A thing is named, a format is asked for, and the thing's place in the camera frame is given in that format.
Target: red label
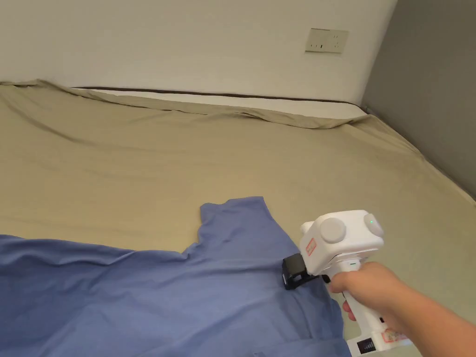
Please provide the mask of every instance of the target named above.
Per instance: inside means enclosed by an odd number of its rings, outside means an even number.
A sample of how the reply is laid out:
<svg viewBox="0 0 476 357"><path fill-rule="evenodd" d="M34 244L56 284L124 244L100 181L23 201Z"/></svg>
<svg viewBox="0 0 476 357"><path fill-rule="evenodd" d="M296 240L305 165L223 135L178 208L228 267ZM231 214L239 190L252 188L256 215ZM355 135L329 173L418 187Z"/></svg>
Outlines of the red label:
<svg viewBox="0 0 476 357"><path fill-rule="evenodd" d="M382 338L384 339L385 343L392 343L408 339L408 337L404 334L396 332L391 328L387 328L384 332L382 332Z"/></svg>
<svg viewBox="0 0 476 357"><path fill-rule="evenodd" d="M316 248L316 241L314 240L314 238L312 238L311 241L309 242L309 244L306 247L307 255L310 256L315 248Z"/></svg>

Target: wall outlet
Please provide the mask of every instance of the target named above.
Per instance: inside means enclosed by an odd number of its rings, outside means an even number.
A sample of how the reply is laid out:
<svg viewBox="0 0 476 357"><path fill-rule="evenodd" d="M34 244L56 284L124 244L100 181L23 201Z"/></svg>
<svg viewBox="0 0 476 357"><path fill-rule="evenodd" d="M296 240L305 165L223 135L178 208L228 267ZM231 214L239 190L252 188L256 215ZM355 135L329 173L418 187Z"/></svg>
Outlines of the wall outlet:
<svg viewBox="0 0 476 357"><path fill-rule="evenodd" d="M342 53L349 31L311 29L306 42L307 52Z"/></svg>

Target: white handheld device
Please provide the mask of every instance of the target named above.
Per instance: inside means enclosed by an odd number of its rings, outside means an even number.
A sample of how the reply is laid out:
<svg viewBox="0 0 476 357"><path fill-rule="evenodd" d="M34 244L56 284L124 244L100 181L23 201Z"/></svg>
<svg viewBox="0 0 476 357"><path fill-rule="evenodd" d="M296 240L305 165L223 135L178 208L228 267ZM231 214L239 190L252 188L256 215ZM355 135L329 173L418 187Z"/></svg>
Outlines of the white handheld device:
<svg viewBox="0 0 476 357"><path fill-rule="evenodd" d="M301 253L283 260L286 289L319 275L332 279L338 272L359 270L361 261L384 244L383 229L374 215L364 210L325 214L304 223L301 232ZM347 341L353 357L412 343L405 335L389 329L377 312L357 302L348 292L344 292L344 297L361 331L359 337Z"/></svg>

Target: wrinkled fabric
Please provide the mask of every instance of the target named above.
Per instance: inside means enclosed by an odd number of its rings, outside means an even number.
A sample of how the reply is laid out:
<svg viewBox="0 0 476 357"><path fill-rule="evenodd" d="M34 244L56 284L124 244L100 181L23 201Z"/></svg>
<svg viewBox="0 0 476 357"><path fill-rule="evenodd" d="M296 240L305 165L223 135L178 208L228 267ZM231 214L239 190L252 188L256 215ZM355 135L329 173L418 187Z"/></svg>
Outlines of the wrinkled fabric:
<svg viewBox="0 0 476 357"><path fill-rule="evenodd" d="M298 250L263 198L200 213L181 254L0 236L0 355L349 355L323 281L284 289Z"/></svg>

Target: beige bed sheet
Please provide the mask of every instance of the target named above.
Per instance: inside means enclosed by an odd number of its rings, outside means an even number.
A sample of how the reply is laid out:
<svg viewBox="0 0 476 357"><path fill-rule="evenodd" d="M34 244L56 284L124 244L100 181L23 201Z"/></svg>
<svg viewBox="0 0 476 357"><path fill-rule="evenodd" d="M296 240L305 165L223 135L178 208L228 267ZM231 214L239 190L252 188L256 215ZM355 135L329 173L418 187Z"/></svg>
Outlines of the beige bed sheet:
<svg viewBox="0 0 476 357"><path fill-rule="evenodd" d="M183 251L201 204L263 196L298 243L303 222L364 208L386 231L375 260L476 322L475 202L370 115L2 83L0 170L0 233L25 238ZM403 355L417 352L387 354Z"/></svg>

